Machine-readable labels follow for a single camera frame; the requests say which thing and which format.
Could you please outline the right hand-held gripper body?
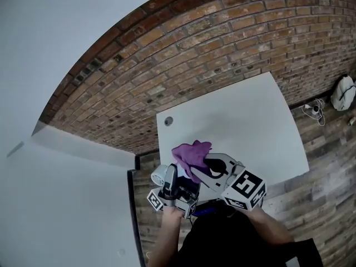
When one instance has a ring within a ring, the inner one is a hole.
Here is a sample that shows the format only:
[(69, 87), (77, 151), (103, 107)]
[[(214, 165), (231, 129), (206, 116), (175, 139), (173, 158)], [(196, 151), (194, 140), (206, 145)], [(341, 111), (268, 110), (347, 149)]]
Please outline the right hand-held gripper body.
[(234, 208), (252, 211), (266, 195), (266, 182), (241, 163), (233, 167), (226, 189), (221, 194), (225, 203)]

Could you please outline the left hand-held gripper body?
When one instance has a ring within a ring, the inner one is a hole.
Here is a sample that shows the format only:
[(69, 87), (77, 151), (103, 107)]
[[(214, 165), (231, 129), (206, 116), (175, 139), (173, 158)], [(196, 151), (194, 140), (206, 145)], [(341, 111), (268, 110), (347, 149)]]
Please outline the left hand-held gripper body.
[(165, 181), (161, 187), (152, 189), (147, 200), (155, 211), (163, 210), (164, 206), (175, 207), (189, 218), (197, 207), (200, 185), (193, 183), (193, 191), (189, 190), (189, 179), (178, 177), (173, 184)]

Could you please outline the purple cleaning cloth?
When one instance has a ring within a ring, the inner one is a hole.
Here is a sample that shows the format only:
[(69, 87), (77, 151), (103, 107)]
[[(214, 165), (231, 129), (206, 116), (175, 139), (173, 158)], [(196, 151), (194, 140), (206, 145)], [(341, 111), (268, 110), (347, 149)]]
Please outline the purple cleaning cloth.
[(181, 144), (171, 150), (174, 159), (185, 170), (188, 177), (194, 183), (201, 183), (201, 180), (196, 177), (191, 168), (195, 168), (200, 172), (209, 175), (210, 169), (207, 164), (204, 163), (204, 158), (209, 154), (212, 147), (210, 142), (200, 142), (195, 140), (193, 144)]

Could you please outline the person's left forearm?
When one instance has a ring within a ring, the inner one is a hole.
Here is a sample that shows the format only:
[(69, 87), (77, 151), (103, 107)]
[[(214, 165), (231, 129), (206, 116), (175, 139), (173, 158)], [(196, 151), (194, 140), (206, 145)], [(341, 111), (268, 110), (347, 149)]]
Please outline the person's left forearm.
[(159, 234), (160, 256), (169, 261), (178, 252), (181, 221), (184, 213), (176, 207), (165, 206), (163, 209)]

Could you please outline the person's right forearm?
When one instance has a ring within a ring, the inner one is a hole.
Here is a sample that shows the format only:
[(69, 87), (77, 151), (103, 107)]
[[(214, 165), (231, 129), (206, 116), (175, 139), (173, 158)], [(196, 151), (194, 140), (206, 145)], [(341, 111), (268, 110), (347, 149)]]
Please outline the person's right forearm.
[(294, 242), (294, 238), (287, 228), (273, 217), (268, 215), (260, 206), (252, 211), (243, 210), (259, 236), (270, 245), (283, 245)]

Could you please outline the black chest device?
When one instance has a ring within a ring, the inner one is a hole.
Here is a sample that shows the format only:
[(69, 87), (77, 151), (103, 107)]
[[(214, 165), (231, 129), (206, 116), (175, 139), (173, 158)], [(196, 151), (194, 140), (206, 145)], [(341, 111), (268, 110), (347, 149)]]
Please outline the black chest device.
[(213, 214), (216, 213), (219, 210), (219, 208), (223, 205), (224, 202), (222, 202), (221, 200), (210, 200), (202, 204), (199, 204), (192, 215), (195, 217), (199, 217), (208, 214)]

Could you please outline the person's black shirt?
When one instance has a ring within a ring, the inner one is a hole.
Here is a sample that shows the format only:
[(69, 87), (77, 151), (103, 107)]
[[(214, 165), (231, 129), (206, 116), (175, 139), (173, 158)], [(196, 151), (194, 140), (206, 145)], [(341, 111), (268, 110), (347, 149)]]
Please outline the person's black shirt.
[(324, 267), (313, 239), (270, 245), (239, 210), (198, 217), (169, 261), (158, 240), (148, 267)]

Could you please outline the white backpack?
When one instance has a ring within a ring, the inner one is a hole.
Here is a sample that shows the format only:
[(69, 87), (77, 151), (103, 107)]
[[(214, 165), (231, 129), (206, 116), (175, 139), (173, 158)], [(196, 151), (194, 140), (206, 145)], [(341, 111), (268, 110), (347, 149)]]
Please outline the white backpack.
[(337, 111), (345, 111), (351, 106), (355, 96), (356, 83), (349, 75), (344, 75), (337, 83), (330, 101)]

